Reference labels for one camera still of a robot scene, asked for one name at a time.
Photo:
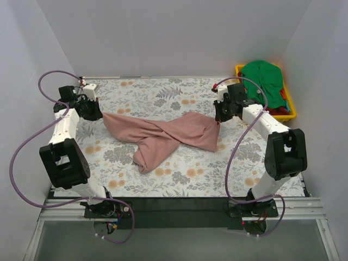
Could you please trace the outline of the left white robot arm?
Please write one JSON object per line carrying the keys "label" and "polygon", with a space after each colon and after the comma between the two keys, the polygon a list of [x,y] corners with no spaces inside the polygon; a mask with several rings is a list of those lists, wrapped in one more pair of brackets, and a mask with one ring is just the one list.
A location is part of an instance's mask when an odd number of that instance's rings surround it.
{"label": "left white robot arm", "polygon": [[52,185],[85,197],[81,205],[96,215],[108,218],[116,214],[116,205],[111,193],[95,181],[90,181],[90,167],[76,142],[77,125],[80,119],[97,121],[103,117],[96,84],[82,87],[77,94],[74,86],[59,88],[60,100],[53,107],[59,122],[55,125],[48,145],[39,149],[39,155]]}

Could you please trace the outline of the pink t shirt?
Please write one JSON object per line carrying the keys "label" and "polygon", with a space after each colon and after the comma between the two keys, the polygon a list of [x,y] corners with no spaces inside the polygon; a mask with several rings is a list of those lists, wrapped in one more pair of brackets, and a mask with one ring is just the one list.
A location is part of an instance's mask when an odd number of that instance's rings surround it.
{"label": "pink t shirt", "polygon": [[180,144],[216,152],[220,131],[220,123],[214,118],[195,112],[171,121],[103,113],[103,123],[117,140],[137,144],[133,162],[141,174],[156,169]]}

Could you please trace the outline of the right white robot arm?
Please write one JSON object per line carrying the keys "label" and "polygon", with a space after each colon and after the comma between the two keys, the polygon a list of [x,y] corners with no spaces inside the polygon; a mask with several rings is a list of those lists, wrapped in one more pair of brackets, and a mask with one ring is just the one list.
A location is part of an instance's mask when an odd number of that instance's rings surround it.
{"label": "right white robot arm", "polygon": [[229,201],[230,216],[277,216],[274,196],[285,182],[307,168],[304,132],[288,128],[267,113],[261,104],[247,98],[242,83],[215,84],[212,91],[217,94],[214,101],[217,122],[226,122],[237,116],[249,125],[248,130],[256,130],[266,141],[265,172],[245,199]]}

